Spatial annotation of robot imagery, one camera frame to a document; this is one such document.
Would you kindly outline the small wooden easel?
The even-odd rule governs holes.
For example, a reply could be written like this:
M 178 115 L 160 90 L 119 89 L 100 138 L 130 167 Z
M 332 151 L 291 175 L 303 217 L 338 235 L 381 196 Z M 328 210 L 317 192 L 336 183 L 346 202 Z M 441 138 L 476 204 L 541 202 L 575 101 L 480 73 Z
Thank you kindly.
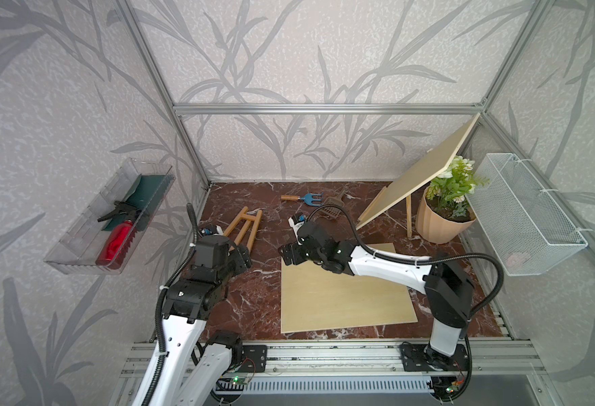
M 258 230 L 261 225 L 262 217 L 263 211 L 261 209 L 249 211 L 248 207 L 245 206 L 230 222 L 230 224 L 223 232 L 223 235 L 228 237 L 231 235 L 232 232 L 238 230 L 238 234 L 234 238 L 234 244 L 240 245 L 243 242 L 244 238 L 247 237 L 248 239 L 245 245 L 248 248 L 248 251 L 252 252 L 254 243 L 257 238 Z

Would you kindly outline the light plywood board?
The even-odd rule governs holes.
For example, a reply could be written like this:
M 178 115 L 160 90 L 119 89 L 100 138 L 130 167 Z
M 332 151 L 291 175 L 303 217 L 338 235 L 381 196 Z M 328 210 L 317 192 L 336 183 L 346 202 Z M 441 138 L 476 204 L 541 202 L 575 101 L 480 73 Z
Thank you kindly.
M 416 323 L 408 287 L 328 272 L 312 262 L 281 265 L 282 333 Z

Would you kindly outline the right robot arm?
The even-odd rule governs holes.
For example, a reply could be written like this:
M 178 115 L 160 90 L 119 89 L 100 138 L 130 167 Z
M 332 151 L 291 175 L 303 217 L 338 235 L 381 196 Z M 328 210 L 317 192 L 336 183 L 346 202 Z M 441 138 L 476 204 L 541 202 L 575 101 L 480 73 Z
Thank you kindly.
M 363 242 L 334 240 L 321 226 L 295 226 L 296 240 L 278 252 L 287 265 L 312 262 L 336 274 L 374 277 L 413 289 L 428 297 L 434 318 L 429 351 L 451 357 L 472 319 L 474 285 L 461 267 L 430 257 L 411 257 L 375 250 Z

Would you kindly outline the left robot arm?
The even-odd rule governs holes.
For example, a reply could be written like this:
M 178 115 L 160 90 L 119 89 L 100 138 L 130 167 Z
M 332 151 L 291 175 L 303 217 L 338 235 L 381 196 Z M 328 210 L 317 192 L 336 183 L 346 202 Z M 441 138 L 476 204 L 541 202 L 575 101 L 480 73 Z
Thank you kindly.
M 248 247 L 208 235 L 198 239 L 190 258 L 189 277 L 161 288 L 155 307 L 157 348 L 134 405 L 202 405 L 221 377 L 243 363 L 237 333 L 218 331 L 197 355 L 194 350 L 230 280 L 251 268 Z

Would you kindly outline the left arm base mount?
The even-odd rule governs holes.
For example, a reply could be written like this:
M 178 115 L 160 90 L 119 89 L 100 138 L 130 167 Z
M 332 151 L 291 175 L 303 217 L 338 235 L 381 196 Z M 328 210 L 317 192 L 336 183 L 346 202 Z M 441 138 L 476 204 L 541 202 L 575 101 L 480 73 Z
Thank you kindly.
M 256 374 L 265 372 L 268 349 L 267 345 L 244 345 L 241 353 L 235 355 L 234 364 L 228 373 Z

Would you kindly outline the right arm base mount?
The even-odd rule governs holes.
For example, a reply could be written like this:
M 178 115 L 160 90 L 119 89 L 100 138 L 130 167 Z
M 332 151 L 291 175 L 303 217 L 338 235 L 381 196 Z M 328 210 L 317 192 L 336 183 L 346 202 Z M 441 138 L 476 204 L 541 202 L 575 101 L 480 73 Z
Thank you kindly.
M 398 347 L 405 372 L 468 372 L 472 357 L 464 344 L 456 345 L 451 356 L 441 354 L 427 344 L 403 342 Z

